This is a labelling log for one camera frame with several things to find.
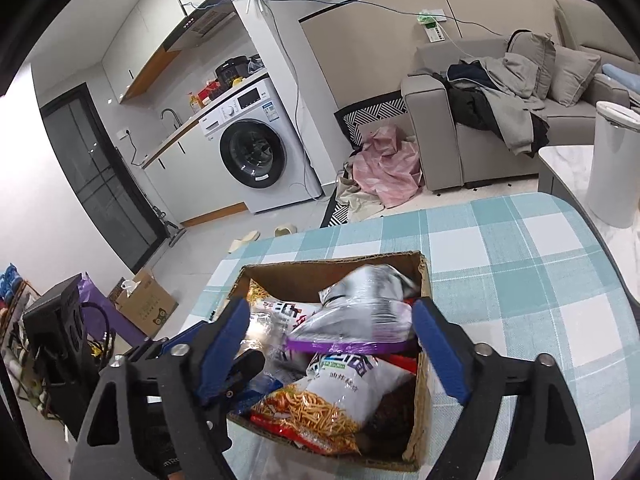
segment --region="bottle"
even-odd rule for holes
[[[204,108],[204,104],[202,104],[202,100],[197,95],[193,95],[192,92],[189,92],[189,95],[191,96],[189,98],[189,104],[191,106],[191,110],[193,110],[193,113],[197,114],[200,110]]]

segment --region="table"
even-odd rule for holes
[[[257,240],[213,273],[185,326],[209,319],[242,266],[421,251],[433,299],[474,342],[502,355],[559,362],[585,427],[597,479],[612,478],[640,439],[640,337],[620,280],[580,214],[527,193]],[[424,480],[461,408],[433,381],[428,459],[419,473],[357,468],[229,424],[225,457],[239,479]],[[505,398],[480,478],[494,478],[515,402]]]
[[[629,301],[640,310],[640,211],[627,229],[600,220],[587,205],[593,146],[547,146],[539,152],[542,165],[538,190],[574,206],[605,248]]]

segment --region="faucet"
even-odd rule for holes
[[[173,110],[171,110],[171,108],[165,108],[160,112],[160,120],[164,119],[165,112],[171,112],[174,115],[174,119],[175,119],[174,127],[176,130],[180,128],[180,126],[182,126],[182,121],[178,118],[178,115]]]

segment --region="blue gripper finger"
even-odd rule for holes
[[[466,404],[471,395],[473,357],[468,353],[465,338],[469,343],[470,340],[460,326],[445,319],[431,298],[420,298],[414,303],[413,322],[444,391],[460,404]]]

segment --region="black and white rug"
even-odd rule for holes
[[[345,106],[335,113],[335,118],[354,150],[359,150],[362,147],[361,126],[405,113],[404,99],[398,90]],[[334,191],[327,203],[320,227],[347,224],[348,211],[348,206],[336,202]]]

